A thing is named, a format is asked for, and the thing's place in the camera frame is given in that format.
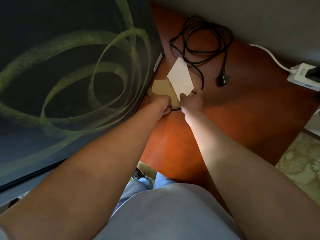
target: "gray wall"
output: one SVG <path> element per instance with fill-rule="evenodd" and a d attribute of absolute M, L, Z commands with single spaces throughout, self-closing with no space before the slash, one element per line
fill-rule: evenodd
<path fill-rule="evenodd" d="M 231 28 L 286 60 L 320 65 L 320 0 L 150 0 Z"/>

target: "jeans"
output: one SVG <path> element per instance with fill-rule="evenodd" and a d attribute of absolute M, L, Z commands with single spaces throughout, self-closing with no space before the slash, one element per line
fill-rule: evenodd
<path fill-rule="evenodd" d="M 163 176 L 161 173 L 157 172 L 157 176 L 155 177 L 154 186 L 150 178 L 141 177 L 139 180 L 134 179 L 130 181 L 127 186 L 125 187 L 120 200 L 115 207 L 112 214 L 116 212 L 116 210 L 122 206 L 124 202 L 126 202 L 130 197 L 134 196 L 137 193 L 152 190 L 152 189 L 159 189 L 169 184 L 177 183 L 176 181 L 170 180 L 167 177 Z"/>

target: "forearm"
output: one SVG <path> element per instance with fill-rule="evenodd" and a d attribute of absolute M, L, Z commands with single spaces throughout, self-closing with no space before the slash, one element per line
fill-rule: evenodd
<path fill-rule="evenodd" d="M 316 239 L 320 208 L 275 167 L 203 113 L 186 113 L 208 171 L 248 240 Z"/>
<path fill-rule="evenodd" d="M 0 224 L 17 240 L 92 239 L 108 222 L 159 114 L 149 104 L 86 145 L 1 215 Z"/>

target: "black shoe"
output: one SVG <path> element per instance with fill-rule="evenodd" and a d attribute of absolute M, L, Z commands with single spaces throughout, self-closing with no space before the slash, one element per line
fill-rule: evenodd
<path fill-rule="evenodd" d="M 134 172 L 134 175 L 131 176 L 132 179 L 140 179 L 140 178 L 145 178 L 145 173 L 142 173 L 140 169 L 136 168 L 136 171 Z"/>

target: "beige rug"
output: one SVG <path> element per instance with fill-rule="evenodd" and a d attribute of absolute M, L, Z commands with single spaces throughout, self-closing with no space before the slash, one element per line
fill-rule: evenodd
<path fill-rule="evenodd" d="M 320 206 L 320 141 L 301 132 L 276 168 Z"/>

